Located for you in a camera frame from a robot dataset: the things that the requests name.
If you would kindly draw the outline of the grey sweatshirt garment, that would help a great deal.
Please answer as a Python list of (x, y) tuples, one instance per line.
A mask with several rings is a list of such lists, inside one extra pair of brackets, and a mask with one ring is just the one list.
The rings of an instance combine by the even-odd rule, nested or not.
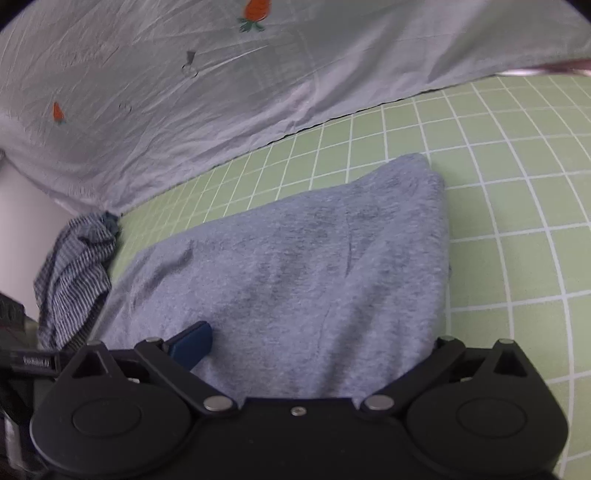
[(449, 273), (444, 180), (408, 155), (146, 248), (92, 336), (127, 349), (204, 321), (194, 374), (236, 401), (361, 401), (431, 353)]

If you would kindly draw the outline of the blue plaid shirt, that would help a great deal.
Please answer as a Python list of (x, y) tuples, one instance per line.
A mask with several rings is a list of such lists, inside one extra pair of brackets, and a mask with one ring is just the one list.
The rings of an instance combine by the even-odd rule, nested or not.
[(111, 289), (118, 235), (109, 212), (78, 216), (60, 231), (33, 283), (41, 348), (75, 351), (86, 343)]

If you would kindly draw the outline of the grey duvet with carrots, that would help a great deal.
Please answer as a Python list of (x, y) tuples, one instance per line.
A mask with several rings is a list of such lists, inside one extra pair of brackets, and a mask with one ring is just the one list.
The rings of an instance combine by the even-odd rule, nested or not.
[(1, 155), (122, 213), (329, 119), (589, 54), (565, 1), (35, 1), (1, 33)]

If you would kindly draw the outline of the green grid bed sheet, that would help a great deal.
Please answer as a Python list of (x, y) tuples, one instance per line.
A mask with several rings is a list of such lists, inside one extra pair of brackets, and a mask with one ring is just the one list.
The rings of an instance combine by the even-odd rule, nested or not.
[(329, 121), (204, 173), (121, 222), (111, 267), (209, 220), (353, 181), (408, 153), (445, 179), (452, 279), (445, 330), (515, 339), (570, 424), (556, 471), (590, 475), (590, 81), (501, 76)]

